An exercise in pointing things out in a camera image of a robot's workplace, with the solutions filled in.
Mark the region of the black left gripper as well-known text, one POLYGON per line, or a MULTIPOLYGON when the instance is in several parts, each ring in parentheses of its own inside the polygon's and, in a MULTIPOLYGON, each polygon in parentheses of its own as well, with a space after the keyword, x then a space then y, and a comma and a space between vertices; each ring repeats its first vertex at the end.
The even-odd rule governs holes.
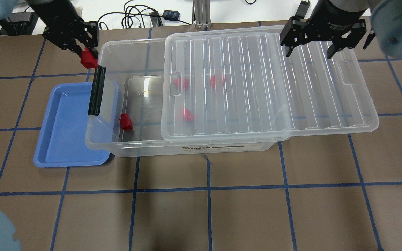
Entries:
POLYGON ((98 22, 84 21, 70 0, 27 0, 27 4, 46 25, 43 32, 46 40, 81 58, 80 42, 98 59, 98 22))

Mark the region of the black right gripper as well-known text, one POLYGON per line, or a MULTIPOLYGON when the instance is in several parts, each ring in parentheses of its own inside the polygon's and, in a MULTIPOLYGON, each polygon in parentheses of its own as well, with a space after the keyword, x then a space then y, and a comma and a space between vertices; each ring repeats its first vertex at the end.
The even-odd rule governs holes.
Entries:
POLYGON ((310 42, 332 42, 327 59, 337 52, 353 49, 367 32, 363 11, 350 12, 330 0, 319 0, 309 18, 290 18, 280 33, 280 45, 288 58, 295 47, 310 42))

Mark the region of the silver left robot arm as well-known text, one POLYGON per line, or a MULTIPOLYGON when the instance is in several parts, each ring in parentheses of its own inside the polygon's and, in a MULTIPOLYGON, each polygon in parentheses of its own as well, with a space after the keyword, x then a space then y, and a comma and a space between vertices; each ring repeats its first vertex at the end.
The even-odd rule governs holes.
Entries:
MULTIPOLYGON (((43 32, 46 40, 82 57, 83 49, 77 44, 80 42, 94 59, 98 58, 98 23, 84 21, 70 0, 27 0, 26 3, 46 25, 43 32)), ((7 19, 17 4, 17 0, 0 0, 0 20, 7 19)))

